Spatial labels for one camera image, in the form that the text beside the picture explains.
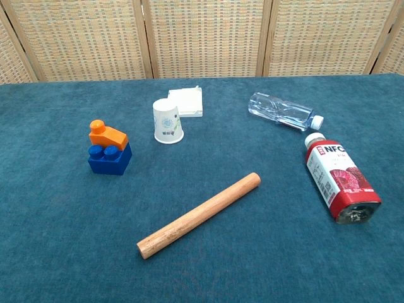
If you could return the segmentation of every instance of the bottle label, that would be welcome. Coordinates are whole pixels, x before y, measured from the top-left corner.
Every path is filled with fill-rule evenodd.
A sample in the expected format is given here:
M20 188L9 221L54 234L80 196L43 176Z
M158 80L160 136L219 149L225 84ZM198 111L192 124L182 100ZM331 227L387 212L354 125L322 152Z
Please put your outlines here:
M320 144L312 148L307 167L328 208L342 192L349 196L374 190L339 144Z

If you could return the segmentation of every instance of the bottle bottom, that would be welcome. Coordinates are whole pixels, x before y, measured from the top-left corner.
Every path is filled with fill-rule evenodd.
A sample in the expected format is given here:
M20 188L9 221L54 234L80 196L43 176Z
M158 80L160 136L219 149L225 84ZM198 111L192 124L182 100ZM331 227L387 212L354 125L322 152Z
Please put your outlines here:
M363 223L368 221L380 203L377 202L365 202L356 203L346 207L341 211L336 222L340 224L350 223Z

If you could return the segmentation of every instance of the blue lego brick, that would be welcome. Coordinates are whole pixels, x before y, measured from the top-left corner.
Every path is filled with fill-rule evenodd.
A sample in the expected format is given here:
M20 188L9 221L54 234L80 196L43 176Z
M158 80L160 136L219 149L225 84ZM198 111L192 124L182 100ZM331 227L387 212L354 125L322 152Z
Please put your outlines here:
M109 145L105 149L101 145L92 145L88 153L90 154L88 163L96 174L123 175L132 157L129 143L123 151L114 145Z

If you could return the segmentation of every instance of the bottle cap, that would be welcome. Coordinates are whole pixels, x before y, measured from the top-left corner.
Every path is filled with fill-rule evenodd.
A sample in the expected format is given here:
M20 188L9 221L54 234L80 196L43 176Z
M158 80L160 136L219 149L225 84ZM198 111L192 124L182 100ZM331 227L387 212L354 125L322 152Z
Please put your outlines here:
M324 135L323 134L321 134L321 133L312 133L312 134L310 134L309 136L307 136L306 138L305 138L305 140L304 140L304 144L305 144L305 146L306 146L306 148L307 149L309 149L309 143L311 142L311 141L313 141L314 139L326 139L326 137L324 137Z
M314 116L313 120L311 121L310 127L318 131L323 124L324 117L323 116Z

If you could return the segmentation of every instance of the woven screen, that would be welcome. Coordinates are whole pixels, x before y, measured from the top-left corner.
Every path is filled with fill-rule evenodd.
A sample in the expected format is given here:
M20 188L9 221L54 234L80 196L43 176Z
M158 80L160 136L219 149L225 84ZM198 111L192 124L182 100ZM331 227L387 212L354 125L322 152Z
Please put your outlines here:
M254 76L263 5L263 0L143 1L155 77Z
M274 0L264 75L362 74L393 3Z
M32 82L35 79L21 56L24 56L23 49L0 7L0 84Z
M32 50L27 52L37 61L41 80L146 78L143 56L150 59L141 51L145 29L142 33L136 25L135 1L2 2L19 23L17 34L26 37L23 45L25 41ZM141 15L140 2L138 9Z
M404 74L404 7L393 26L374 72Z

